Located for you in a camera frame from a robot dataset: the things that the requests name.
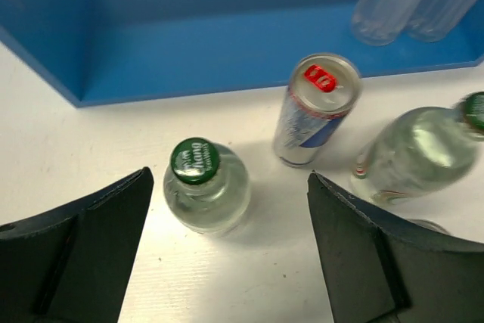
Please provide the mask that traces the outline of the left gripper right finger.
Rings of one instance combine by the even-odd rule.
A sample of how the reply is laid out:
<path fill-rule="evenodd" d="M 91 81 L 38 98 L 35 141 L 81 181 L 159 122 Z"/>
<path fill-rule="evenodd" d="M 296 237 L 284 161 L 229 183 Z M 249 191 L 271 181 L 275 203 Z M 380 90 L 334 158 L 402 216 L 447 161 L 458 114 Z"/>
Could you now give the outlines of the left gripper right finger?
<path fill-rule="evenodd" d="M 481 322 L 483 245 L 419 226 L 313 172 L 308 202 L 335 322 Z"/>

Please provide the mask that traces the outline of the clear chang bottle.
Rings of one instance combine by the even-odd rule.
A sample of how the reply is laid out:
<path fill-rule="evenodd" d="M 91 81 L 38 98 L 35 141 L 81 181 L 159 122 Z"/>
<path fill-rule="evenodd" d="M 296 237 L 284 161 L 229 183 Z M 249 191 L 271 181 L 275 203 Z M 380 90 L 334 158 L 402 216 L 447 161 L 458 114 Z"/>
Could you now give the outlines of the clear chang bottle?
<path fill-rule="evenodd" d="M 482 92 L 451 108 L 415 108 L 361 150 L 352 169 L 353 193 L 385 206 L 440 191 L 472 170 L 482 143 Z"/>
<path fill-rule="evenodd" d="M 250 205 L 250 177 L 241 158 L 201 137 L 180 141 L 165 175 L 166 204 L 181 224 L 199 234 L 226 234 Z"/>

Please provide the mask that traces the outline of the left clear Chang bottle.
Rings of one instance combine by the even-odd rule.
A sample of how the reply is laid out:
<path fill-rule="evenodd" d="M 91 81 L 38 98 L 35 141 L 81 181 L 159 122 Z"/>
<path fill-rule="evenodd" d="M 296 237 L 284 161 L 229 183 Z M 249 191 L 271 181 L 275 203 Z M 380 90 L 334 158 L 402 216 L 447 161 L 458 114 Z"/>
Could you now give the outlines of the left clear Chang bottle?
<path fill-rule="evenodd" d="M 250 205 L 250 177 L 241 158 L 201 137 L 180 141 L 165 175 L 166 204 L 181 224 L 199 234 L 226 234 Z"/>

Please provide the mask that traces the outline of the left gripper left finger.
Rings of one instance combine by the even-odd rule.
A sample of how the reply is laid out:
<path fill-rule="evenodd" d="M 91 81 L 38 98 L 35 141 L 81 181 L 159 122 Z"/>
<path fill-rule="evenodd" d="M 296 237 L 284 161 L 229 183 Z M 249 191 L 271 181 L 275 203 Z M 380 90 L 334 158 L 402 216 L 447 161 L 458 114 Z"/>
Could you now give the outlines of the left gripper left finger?
<path fill-rule="evenodd" d="M 1 226 L 3 322 L 116 322 L 154 177 L 144 167 L 52 210 Z"/>

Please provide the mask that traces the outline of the red bull can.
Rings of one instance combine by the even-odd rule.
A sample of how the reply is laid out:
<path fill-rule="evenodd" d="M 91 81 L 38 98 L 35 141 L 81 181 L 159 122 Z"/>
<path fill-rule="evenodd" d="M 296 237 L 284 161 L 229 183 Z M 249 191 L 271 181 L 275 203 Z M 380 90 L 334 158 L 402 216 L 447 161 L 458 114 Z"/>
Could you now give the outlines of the red bull can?
<path fill-rule="evenodd" d="M 427 228 L 431 231 L 436 231 L 438 233 L 451 235 L 451 233 L 448 230 L 443 228 L 441 225 L 436 224 L 435 222 L 431 222 L 423 219 L 409 219 L 409 222 L 412 222 L 415 225 L 419 225 L 420 227 Z"/>
<path fill-rule="evenodd" d="M 311 54 L 293 70 L 275 130 L 275 155 L 305 166 L 318 155 L 362 91 L 360 72 L 337 54 Z"/>

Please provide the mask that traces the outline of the blue and yellow shelf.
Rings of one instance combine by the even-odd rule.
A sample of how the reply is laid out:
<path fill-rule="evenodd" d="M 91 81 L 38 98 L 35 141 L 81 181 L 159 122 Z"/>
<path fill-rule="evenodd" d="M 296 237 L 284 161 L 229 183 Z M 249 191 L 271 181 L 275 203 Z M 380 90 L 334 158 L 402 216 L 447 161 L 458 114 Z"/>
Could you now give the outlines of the blue and yellow shelf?
<path fill-rule="evenodd" d="M 366 77 L 475 67 L 483 3 L 443 40 L 383 47 L 350 28 L 356 0 L 1 0 L 1 41 L 77 107 L 284 85 L 307 55 Z"/>

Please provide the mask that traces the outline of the front Red Bull can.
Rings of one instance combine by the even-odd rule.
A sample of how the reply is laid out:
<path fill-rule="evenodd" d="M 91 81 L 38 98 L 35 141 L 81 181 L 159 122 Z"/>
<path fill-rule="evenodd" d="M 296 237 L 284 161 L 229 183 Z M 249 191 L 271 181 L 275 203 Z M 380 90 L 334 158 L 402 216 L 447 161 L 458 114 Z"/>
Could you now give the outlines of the front Red Bull can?
<path fill-rule="evenodd" d="M 409 222 L 412 222 L 415 225 L 419 225 L 420 227 L 427 228 L 431 231 L 436 231 L 438 233 L 451 235 L 451 233 L 448 230 L 443 228 L 441 225 L 436 224 L 435 222 L 431 222 L 423 219 L 409 219 Z"/>

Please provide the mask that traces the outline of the rear Red Bull can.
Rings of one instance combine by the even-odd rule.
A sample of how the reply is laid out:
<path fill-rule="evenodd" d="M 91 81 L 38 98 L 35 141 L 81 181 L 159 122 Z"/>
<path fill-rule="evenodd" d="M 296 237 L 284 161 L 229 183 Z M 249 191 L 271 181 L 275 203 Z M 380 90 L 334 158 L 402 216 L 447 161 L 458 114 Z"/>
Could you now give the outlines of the rear Red Bull can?
<path fill-rule="evenodd" d="M 305 166 L 318 155 L 362 91 L 360 72 L 337 54 L 311 54 L 293 70 L 275 130 L 275 155 Z"/>

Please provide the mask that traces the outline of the right clear Chang bottle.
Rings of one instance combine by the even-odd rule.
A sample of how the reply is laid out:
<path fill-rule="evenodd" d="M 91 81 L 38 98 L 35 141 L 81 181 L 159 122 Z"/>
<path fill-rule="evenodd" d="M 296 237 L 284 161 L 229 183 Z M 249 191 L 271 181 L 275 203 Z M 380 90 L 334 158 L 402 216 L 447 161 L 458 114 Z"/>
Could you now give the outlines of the right clear Chang bottle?
<path fill-rule="evenodd" d="M 385 206 L 440 191 L 472 170 L 482 143 L 482 92 L 451 108 L 415 108 L 361 150 L 352 169 L 353 193 Z"/>

